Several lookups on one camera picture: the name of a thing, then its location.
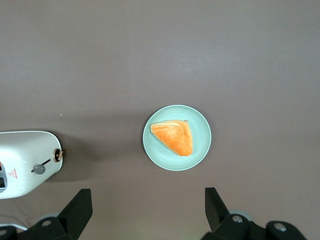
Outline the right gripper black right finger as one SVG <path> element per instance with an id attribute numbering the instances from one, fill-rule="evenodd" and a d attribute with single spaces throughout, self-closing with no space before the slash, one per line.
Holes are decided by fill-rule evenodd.
<path id="1" fill-rule="evenodd" d="M 294 225 L 273 220 L 261 227 L 240 213 L 230 213 L 214 187 L 207 187 L 205 215 L 210 232 L 203 240 L 305 240 L 306 237 Z"/>

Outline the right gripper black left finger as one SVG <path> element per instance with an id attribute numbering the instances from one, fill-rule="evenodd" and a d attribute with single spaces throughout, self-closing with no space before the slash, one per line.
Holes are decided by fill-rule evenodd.
<path id="1" fill-rule="evenodd" d="M 0 228 L 2 240 L 77 240 L 93 214 L 92 193 L 81 189 L 56 217 L 46 217 L 17 232 L 15 226 Z"/>

